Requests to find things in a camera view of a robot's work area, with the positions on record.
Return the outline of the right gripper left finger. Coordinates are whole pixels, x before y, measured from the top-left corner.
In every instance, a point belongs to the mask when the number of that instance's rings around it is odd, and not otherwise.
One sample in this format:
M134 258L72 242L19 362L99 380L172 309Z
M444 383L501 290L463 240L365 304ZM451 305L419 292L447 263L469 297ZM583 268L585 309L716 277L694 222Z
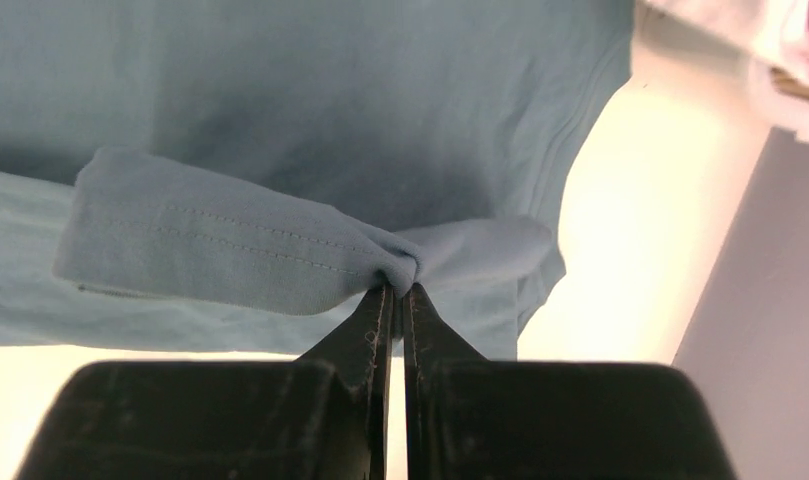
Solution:
M57 394L21 479L381 479L394 294L292 361L102 361Z

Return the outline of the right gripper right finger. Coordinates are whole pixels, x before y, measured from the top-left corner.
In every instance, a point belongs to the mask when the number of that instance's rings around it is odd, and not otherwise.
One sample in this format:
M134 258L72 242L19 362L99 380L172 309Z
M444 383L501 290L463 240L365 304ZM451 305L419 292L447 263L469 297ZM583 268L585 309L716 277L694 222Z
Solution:
M402 302L412 479L732 479L695 385L660 364L489 360Z

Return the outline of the blue grey t shirt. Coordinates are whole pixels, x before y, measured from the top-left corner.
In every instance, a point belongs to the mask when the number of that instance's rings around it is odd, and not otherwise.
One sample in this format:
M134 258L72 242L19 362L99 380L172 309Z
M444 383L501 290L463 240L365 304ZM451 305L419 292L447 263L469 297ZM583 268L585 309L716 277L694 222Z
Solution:
M512 359L630 1L0 1L0 346L300 353L424 286Z

